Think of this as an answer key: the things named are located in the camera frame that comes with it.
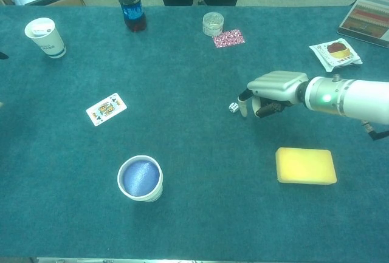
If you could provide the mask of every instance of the white die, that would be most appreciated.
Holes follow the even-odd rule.
[[[230,104],[229,109],[232,113],[235,113],[236,111],[238,111],[239,105],[233,102]]]

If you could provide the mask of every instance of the robotic hand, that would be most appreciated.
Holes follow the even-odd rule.
[[[251,97],[254,114],[260,118],[303,103],[313,111],[360,119],[369,133],[374,129],[368,121],[389,124],[386,82],[346,80],[339,75],[309,80],[305,73],[278,70],[251,81],[239,95],[239,109],[244,117],[246,101]]]

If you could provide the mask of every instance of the soda bottle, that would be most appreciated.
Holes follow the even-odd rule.
[[[124,22],[132,32],[146,28],[146,16],[140,0],[119,0],[122,6]]]

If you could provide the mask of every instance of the table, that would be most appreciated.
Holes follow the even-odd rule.
[[[387,261],[389,138],[303,105],[264,119],[228,110],[272,70],[330,77],[309,46],[339,38],[349,8],[146,7],[147,29],[131,33],[117,7],[2,7],[0,255]],[[245,44],[215,47],[202,33],[213,10]],[[24,36],[44,16],[61,59]],[[342,77],[389,81],[387,49],[347,40],[364,64]],[[85,110],[114,92],[128,109],[94,127]],[[330,150],[338,182],[279,183],[282,146]],[[117,187],[137,154],[164,171],[156,202]]]

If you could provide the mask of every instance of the snack package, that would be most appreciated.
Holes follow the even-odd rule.
[[[358,54],[343,38],[310,46],[309,48],[314,51],[323,67],[329,73],[336,67],[347,66],[349,64],[362,64]]]

